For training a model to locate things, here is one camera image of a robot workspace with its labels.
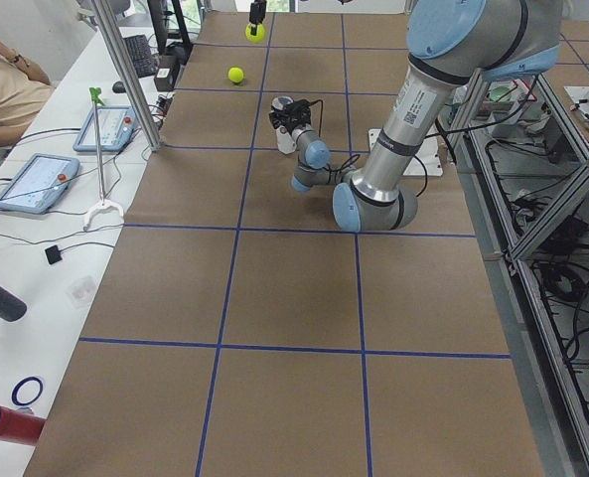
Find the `electronic equipment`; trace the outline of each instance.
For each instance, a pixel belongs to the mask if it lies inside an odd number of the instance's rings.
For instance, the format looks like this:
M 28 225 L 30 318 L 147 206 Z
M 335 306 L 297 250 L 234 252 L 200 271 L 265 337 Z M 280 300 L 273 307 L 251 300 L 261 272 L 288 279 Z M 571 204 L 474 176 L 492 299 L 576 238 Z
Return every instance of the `electronic equipment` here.
M 135 111 L 131 106 L 99 106 L 99 133 L 102 151 L 119 152 L 131 139 L 136 126 Z M 95 121 L 93 109 L 89 112 L 84 126 L 74 143 L 74 151 L 95 152 Z
M 0 211 L 43 214 L 77 174 L 73 157 L 34 154 L 0 195 Z
M 173 11 L 168 10 L 168 0 L 147 0 L 148 11 L 151 15 L 157 52 L 159 55 L 173 55 L 182 65 L 185 65 L 193 50 L 193 44 L 188 37 L 188 28 L 184 21 L 184 12 L 180 0 L 171 0 Z M 169 27 L 169 18 L 174 15 L 177 28 Z M 179 38 L 180 42 L 168 45 L 169 38 Z
M 157 73 L 157 62 L 151 53 L 146 35 L 125 37 L 124 43 L 138 78 L 152 77 Z
M 179 61 L 172 55 L 159 57 L 159 69 L 155 75 L 155 87 L 158 91 L 172 91 L 179 76 Z

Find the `black box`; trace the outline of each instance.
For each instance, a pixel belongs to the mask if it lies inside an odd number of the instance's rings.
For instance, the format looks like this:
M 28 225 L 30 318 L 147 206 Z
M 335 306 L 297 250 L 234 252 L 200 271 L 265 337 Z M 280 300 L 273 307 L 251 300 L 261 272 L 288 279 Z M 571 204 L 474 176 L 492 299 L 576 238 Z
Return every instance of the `black box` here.
M 159 57 L 159 68 L 155 74 L 155 87 L 158 91 L 172 91 L 179 74 L 179 61 L 175 56 L 162 55 Z

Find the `white table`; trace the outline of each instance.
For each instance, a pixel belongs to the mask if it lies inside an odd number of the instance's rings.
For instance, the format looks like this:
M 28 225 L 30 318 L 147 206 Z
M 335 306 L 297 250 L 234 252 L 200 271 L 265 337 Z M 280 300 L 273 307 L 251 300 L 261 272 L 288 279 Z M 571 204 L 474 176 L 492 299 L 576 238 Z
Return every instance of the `white table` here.
M 150 29 L 123 28 L 122 35 L 150 35 Z M 119 80 L 103 39 L 98 33 L 60 83 L 49 102 L 26 134 L 62 127 L 81 127 L 90 109 L 90 86 L 102 89 L 107 105 L 128 104 L 126 94 L 115 94 L 111 87 Z M 141 79 L 149 104 L 158 92 L 153 77 Z M 0 178 L 11 178 L 36 152 L 77 157 L 80 172 L 96 166 L 95 154 L 78 154 L 72 149 L 75 133 L 51 133 L 22 141 L 0 168 Z M 130 206 L 146 167 L 148 144 L 138 133 L 122 152 L 117 164 L 122 174 L 110 199 L 124 210 Z M 107 190 L 118 178 L 112 163 L 104 167 Z M 76 179 L 55 206 L 56 210 L 83 213 L 99 200 L 96 173 Z M 120 225 L 115 210 L 96 215 L 91 229 Z M 30 241 L 55 239 L 82 230 L 82 216 L 0 213 L 0 233 Z M 0 319 L 0 405 L 16 408 L 11 391 L 22 379 L 39 376 L 45 382 L 42 396 L 32 404 L 35 415 L 46 417 L 54 402 L 74 346 L 86 319 L 90 302 L 110 259 L 112 248 L 88 244 L 63 254 L 63 261 L 49 265 L 44 250 L 53 243 L 60 248 L 87 241 L 115 244 L 120 229 L 80 234 L 54 242 L 28 245 L 0 237 L 0 285 L 22 299 L 26 315 L 9 323 Z M 73 289 L 84 290 L 79 298 Z M 34 447 L 0 441 L 0 477 L 21 476 Z

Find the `blue tape line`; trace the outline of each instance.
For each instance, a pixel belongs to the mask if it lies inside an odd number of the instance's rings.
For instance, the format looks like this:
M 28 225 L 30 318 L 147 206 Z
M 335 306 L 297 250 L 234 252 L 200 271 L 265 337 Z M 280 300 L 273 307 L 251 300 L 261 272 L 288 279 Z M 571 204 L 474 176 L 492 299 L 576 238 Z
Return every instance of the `blue tape line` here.
M 79 341 L 85 343 L 99 343 L 112 345 L 131 345 L 131 346 L 167 346 L 178 348 L 207 348 L 223 350 L 240 350 L 240 351 L 278 351 L 282 353 L 318 353 L 334 355 L 361 355 L 362 349 L 349 348 L 313 348 L 305 346 L 276 346 L 276 345 L 241 345 L 241 344 L 217 344 L 217 343 L 199 343 L 199 342 L 182 342 L 182 341 L 154 341 L 154 340 L 131 340 L 121 338 L 98 338 L 98 337 L 80 337 Z M 398 356 L 411 358 L 452 358 L 452 359 L 470 359 L 470 360 L 509 360 L 511 355 L 500 353 L 448 353 L 448 352 L 430 352 L 430 351 L 391 351 L 391 350 L 365 350 L 368 356 Z
M 583 60 L 583 58 L 581 57 L 581 55 L 579 55 L 579 52 L 576 51 L 576 49 L 574 48 L 574 46 L 572 46 L 572 41 L 571 40 L 568 40 L 567 38 L 565 38 L 565 35 L 563 35 L 563 34 L 561 34 L 561 37 L 563 37 L 563 40 L 565 40 L 565 42 L 568 44 L 568 46 L 570 47 L 570 49 L 574 52 L 574 54 L 576 55 L 576 57 L 581 62 L 581 65 L 583 65 L 585 67 L 585 69 L 589 73 L 589 66 L 585 63 L 585 61 Z
M 361 275 L 361 249 L 358 236 L 354 235 L 354 249 L 356 253 L 356 284 L 358 294 L 358 316 L 361 328 L 361 366 L 363 368 L 363 405 L 365 407 L 365 436 L 367 443 L 368 477 L 373 476 L 373 456 L 371 450 L 371 425 L 369 417 L 369 390 L 367 374 L 367 340 L 365 338 L 365 310 L 363 307 L 363 281 Z
M 227 285 L 225 290 L 225 299 L 223 302 L 223 310 L 221 312 L 221 324 L 219 336 L 217 340 L 217 351 L 215 352 L 215 362 L 213 363 L 213 374 L 211 376 L 210 389 L 208 391 L 208 401 L 206 404 L 206 415 L 204 416 L 204 426 L 202 428 L 202 438 L 199 446 L 199 456 L 197 459 L 197 466 L 195 468 L 195 477 L 199 477 L 202 471 L 202 464 L 204 461 L 204 450 L 206 448 L 206 438 L 208 435 L 208 426 L 210 422 L 211 410 L 213 407 L 213 396 L 215 394 L 215 382 L 217 380 L 217 371 L 219 369 L 219 360 L 221 356 L 221 343 L 223 341 L 223 331 L 225 329 L 225 319 L 227 317 L 227 306 L 229 304 L 230 291 L 232 288 L 232 279 L 234 276 L 234 266 L 236 264 L 236 254 L 238 251 L 238 241 L 241 234 L 240 228 L 243 221 L 243 208 L 245 207 L 245 196 L 247 194 L 247 187 L 249 184 L 250 171 L 252 168 L 252 155 L 254 152 L 254 144 L 256 142 L 256 130 L 258 129 L 258 120 L 261 112 L 261 101 L 263 100 L 263 89 L 265 87 L 265 79 L 267 77 L 267 67 L 270 57 L 270 45 L 272 43 L 272 34 L 274 32 L 274 25 L 276 23 L 276 15 L 272 15 L 272 22 L 270 25 L 270 34 L 267 39 L 267 50 L 265 52 L 265 63 L 263 65 L 263 78 L 261 80 L 261 89 L 258 95 L 258 102 L 256 105 L 256 115 L 254 117 L 254 132 L 252 134 L 252 142 L 250 144 L 250 153 L 247 159 L 247 168 L 245 170 L 245 181 L 243 184 L 243 194 L 241 196 L 241 204 L 239 207 L 238 221 L 236 224 L 236 235 L 234 237 L 234 246 L 232 248 L 232 259 L 230 261 L 230 270 L 227 278 Z
M 125 223 L 125 227 L 139 229 L 178 229 L 186 231 L 239 231 L 239 232 L 266 232 L 273 234 L 336 234 L 352 235 L 353 232 L 322 230 L 322 229 L 270 229 L 261 227 L 215 227 L 215 226 L 182 226 L 173 224 L 131 224 Z M 361 236 L 386 236 L 386 237 L 427 237 L 434 239 L 475 239 L 473 234 L 446 234 L 431 232 L 393 232 L 393 231 L 372 231 L 360 232 Z

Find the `yellow ball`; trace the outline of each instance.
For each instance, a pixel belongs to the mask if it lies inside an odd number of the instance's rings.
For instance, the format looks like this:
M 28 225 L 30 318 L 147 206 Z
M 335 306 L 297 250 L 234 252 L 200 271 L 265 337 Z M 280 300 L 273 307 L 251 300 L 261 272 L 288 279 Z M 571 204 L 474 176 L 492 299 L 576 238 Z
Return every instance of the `yellow ball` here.
M 252 43 L 262 42 L 265 38 L 265 27 L 263 24 L 259 23 L 256 26 L 256 35 L 252 35 L 252 24 L 248 23 L 247 27 L 245 27 L 245 38 Z
M 232 67 L 227 71 L 227 78 L 234 84 L 239 84 L 243 81 L 243 70 L 239 67 Z

